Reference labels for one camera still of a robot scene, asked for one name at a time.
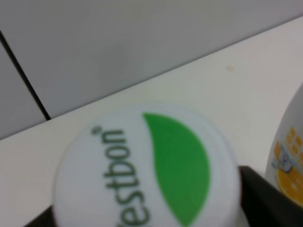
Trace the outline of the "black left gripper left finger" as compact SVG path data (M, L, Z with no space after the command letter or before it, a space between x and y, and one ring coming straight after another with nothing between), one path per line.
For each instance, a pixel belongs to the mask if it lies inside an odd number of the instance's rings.
M53 207L48 207L40 215L27 223L25 227L57 227L53 216Z

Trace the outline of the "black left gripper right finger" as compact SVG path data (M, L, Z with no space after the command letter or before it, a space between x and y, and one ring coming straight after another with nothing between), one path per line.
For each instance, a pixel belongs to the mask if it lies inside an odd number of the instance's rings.
M249 166L239 166L241 207L251 227L301 227L303 209Z

